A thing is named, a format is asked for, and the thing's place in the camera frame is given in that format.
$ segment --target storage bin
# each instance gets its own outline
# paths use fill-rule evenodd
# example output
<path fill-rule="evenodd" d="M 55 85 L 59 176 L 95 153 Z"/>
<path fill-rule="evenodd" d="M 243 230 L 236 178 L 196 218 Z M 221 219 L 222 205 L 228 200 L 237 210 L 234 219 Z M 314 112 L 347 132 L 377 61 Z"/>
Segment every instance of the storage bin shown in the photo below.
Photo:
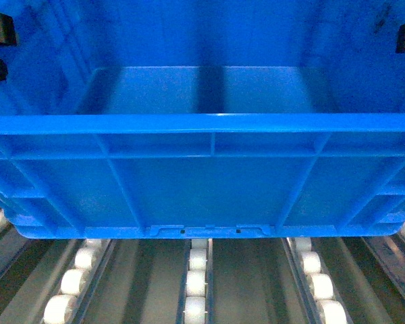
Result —
<path fill-rule="evenodd" d="M 405 221 L 405 0 L 0 0 L 0 206 L 31 238 Z"/>

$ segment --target roller conveyor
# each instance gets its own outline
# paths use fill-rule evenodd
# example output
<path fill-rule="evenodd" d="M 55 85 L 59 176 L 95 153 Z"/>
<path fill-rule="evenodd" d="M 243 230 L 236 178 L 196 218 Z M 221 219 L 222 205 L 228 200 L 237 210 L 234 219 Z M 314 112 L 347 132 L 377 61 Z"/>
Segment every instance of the roller conveyor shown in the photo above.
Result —
<path fill-rule="evenodd" d="M 404 232 L 42 241 L 2 225 L 1 324 L 405 323 Z"/>

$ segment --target blue bin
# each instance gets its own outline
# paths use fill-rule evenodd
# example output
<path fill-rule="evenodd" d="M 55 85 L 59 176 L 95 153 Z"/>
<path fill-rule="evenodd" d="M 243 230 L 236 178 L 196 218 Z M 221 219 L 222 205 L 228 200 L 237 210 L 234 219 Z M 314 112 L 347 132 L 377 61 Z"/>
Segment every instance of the blue bin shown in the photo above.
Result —
<path fill-rule="evenodd" d="M 405 221 L 405 0 L 0 0 L 0 206 L 30 238 Z"/>

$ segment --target blue plastic crate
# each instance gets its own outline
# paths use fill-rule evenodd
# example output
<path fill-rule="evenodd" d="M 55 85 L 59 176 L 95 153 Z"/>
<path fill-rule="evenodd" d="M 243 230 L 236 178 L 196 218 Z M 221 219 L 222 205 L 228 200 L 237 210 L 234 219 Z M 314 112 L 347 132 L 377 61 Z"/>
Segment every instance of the blue plastic crate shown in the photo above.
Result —
<path fill-rule="evenodd" d="M 394 233 L 405 0 L 0 0 L 0 206 L 31 238 Z"/>

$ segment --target metal track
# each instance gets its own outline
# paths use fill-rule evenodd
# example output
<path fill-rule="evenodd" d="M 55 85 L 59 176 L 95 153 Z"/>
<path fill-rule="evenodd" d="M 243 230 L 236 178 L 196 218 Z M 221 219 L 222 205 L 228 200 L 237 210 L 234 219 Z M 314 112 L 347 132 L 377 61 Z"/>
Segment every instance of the metal track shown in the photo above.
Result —
<path fill-rule="evenodd" d="M 0 236 L 0 296 L 7 284 L 15 285 L 0 306 L 0 324 L 42 323 L 45 304 L 57 292 L 81 245 L 77 240 L 42 241 L 48 243 L 45 251 L 30 259 L 32 269 L 18 281 L 17 268 L 24 268 L 24 258 L 35 255 L 39 242 L 21 238 L 11 228 Z M 330 274 L 337 288 L 335 299 L 348 310 L 349 323 L 405 323 L 405 277 L 401 276 L 405 263 L 393 260 L 405 261 L 401 240 L 313 242 L 323 272 Z M 185 240 L 111 241 L 72 323 L 183 324 L 189 249 Z M 208 251 L 206 324 L 321 324 L 288 239 L 209 240 Z M 373 283 L 375 272 L 386 285 Z"/>

